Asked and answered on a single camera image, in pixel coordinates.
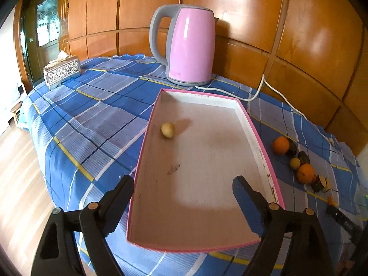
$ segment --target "wall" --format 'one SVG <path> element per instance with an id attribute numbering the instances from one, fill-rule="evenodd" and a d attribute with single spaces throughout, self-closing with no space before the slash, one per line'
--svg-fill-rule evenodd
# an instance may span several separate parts
<path id="1" fill-rule="evenodd" d="M 151 55 L 150 20 L 166 3 L 208 7 L 219 18 L 214 73 L 252 87 L 264 73 L 308 119 L 355 154 L 363 149 L 367 32 L 347 0 L 69 0 L 68 48 L 81 59 Z M 168 26 L 163 20 L 158 39 L 163 54 Z"/>
<path id="2" fill-rule="evenodd" d="M 19 73 L 17 56 L 15 54 L 13 21 L 14 9 L 0 29 L 0 59 L 2 63 L 0 74 L 0 112 L 2 110 L 1 105 L 9 106 L 19 97 L 17 96 L 17 84 L 21 80 L 21 75 Z"/>

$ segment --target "small debris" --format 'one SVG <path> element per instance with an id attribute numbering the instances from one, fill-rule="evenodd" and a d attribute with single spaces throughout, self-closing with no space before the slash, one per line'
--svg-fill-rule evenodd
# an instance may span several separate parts
<path id="1" fill-rule="evenodd" d="M 175 171 L 179 169 L 180 165 L 177 164 L 175 166 L 171 166 L 170 170 L 167 172 L 167 175 L 173 174 Z"/>

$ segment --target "small potato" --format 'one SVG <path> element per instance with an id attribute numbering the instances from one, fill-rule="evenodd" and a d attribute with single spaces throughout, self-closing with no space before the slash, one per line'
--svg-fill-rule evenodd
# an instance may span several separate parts
<path id="1" fill-rule="evenodd" d="M 172 138 L 174 137 L 175 135 L 175 125 L 170 123 L 170 122 L 167 122 L 167 123 L 164 123 L 162 126 L 161 126 L 161 133 L 166 137 L 166 138 Z"/>

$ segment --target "ornate tissue box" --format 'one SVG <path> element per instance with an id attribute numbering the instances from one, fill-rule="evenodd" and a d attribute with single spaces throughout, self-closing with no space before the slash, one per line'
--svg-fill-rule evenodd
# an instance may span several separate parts
<path id="1" fill-rule="evenodd" d="M 45 66 L 43 75 L 48 88 L 56 88 L 62 81 L 68 78 L 77 77 L 81 74 L 79 58 L 69 55 L 65 59 L 53 61 Z"/>

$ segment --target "kettle base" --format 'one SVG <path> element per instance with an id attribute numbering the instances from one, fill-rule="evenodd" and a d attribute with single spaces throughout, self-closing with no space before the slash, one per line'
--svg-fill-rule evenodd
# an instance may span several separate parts
<path id="1" fill-rule="evenodd" d="M 178 81 L 178 80 L 172 79 L 172 78 L 170 78 L 168 76 L 166 76 L 166 78 L 170 82 L 172 82 L 172 83 L 174 83 L 176 85 L 181 85 L 181 86 L 185 86 L 185 87 L 203 86 L 203 85 L 208 84 L 211 81 L 211 79 L 209 79 L 209 80 L 207 80 L 205 82 L 198 82 L 197 83 L 197 82 L 183 82 L 183 81 Z"/>

